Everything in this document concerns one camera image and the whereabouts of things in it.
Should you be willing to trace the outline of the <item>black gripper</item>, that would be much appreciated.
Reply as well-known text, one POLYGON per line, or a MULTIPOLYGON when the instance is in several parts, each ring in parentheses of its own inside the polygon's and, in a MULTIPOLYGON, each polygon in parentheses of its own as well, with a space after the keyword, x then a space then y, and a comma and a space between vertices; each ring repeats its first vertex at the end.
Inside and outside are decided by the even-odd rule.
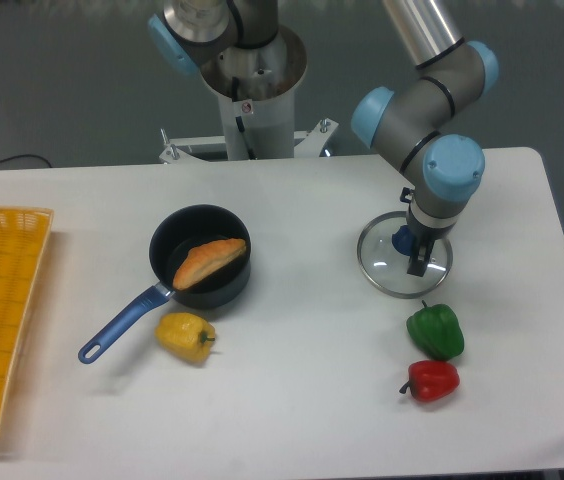
POLYGON ((429 215, 416 202, 415 193, 414 189, 404 187, 400 201, 407 205, 406 223, 416 238, 411 247, 407 273, 423 277, 428 269, 435 242, 448 236, 457 224, 459 216, 438 218, 429 215))

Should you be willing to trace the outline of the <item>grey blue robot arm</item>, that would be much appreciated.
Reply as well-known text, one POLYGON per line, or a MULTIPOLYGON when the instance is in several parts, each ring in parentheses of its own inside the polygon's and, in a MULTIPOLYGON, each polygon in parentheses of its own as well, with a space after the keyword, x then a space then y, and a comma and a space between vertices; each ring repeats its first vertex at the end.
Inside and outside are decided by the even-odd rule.
MULTIPOLYGON (((384 7, 419 77, 401 92, 369 92, 351 128, 411 184, 404 194, 407 230, 396 246, 409 273, 421 276, 485 166, 479 145, 441 128, 492 88, 499 64, 486 45, 464 39, 440 1, 384 7)), ((307 65, 302 42, 279 22, 276 2, 168 1, 149 19, 148 31, 173 69, 200 74, 216 94, 230 159, 292 154, 293 112, 263 116, 272 103, 293 101, 307 65)))

